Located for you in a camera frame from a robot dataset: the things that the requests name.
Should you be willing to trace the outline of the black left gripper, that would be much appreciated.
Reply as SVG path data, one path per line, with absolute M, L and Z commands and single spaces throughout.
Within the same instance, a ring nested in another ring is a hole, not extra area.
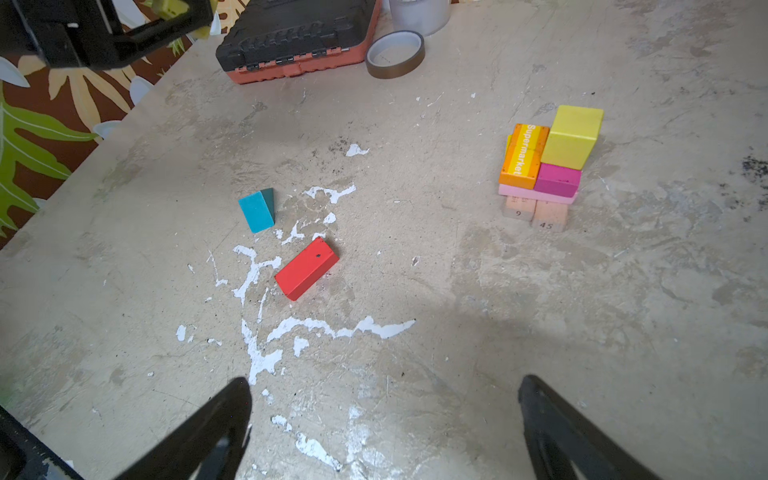
M 126 25 L 112 1 L 1 0 L 1 54 L 33 55 L 50 68 L 112 69 L 190 36 L 210 36 L 214 1 L 185 1 L 176 18 Z

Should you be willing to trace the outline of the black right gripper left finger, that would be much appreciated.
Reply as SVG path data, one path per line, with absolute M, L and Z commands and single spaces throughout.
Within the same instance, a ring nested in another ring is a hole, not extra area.
M 118 477 L 233 479 L 250 440 L 252 395 L 237 377 Z

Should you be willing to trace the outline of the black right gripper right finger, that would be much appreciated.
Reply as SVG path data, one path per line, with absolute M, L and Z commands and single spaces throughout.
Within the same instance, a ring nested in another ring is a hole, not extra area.
M 656 479 L 536 375 L 518 389 L 524 438 L 538 479 Z

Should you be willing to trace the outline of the yellow green cube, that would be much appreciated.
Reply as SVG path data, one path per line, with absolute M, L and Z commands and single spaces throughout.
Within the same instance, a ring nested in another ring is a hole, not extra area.
M 151 9 L 163 20 L 170 20 L 185 14 L 189 10 L 184 0 L 152 0 Z

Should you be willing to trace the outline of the red block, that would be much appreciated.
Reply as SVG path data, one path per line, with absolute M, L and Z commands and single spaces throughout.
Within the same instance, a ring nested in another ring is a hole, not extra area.
M 338 261 L 338 255 L 325 240 L 316 238 L 280 270 L 275 279 L 283 294 L 296 301 Z

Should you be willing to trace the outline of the teal triangular block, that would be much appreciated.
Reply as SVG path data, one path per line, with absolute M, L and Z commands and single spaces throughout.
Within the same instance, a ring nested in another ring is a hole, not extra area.
M 273 188 L 241 198 L 238 204 L 252 233 L 259 233 L 275 225 Z

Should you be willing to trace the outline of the natural wood plank block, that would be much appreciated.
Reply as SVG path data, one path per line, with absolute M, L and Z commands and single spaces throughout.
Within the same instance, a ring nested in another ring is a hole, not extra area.
M 508 196 L 502 205 L 502 213 L 506 217 L 528 222 L 536 228 L 560 233 L 566 229 L 569 206 Z

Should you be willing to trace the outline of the pink rectangular block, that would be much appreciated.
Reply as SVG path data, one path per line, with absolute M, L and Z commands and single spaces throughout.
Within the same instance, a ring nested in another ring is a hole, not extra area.
M 498 185 L 498 194 L 507 197 L 518 197 L 535 201 L 545 201 L 566 205 L 573 204 L 578 196 L 577 192 L 575 192 L 572 196 L 560 196 L 505 184 Z

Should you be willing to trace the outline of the magenta block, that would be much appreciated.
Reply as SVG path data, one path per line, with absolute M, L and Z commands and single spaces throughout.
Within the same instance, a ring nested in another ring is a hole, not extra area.
M 534 190 L 561 197 L 573 197 L 579 189 L 582 171 L 542 163 Z

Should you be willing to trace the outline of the orange rectangular block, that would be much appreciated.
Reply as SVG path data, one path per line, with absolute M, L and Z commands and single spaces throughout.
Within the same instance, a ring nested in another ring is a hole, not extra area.
M 550 133 L 549 127 L 516 124 L 508 137 L 499 183 L 533 190 L 541 167 L 541 157 Z

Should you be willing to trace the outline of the small yellow block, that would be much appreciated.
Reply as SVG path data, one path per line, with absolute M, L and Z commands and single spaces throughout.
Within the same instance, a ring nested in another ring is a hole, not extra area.
M 602 109 L 559 106 L 541 162 L 581 171 L 598 141 L 603 118 Z

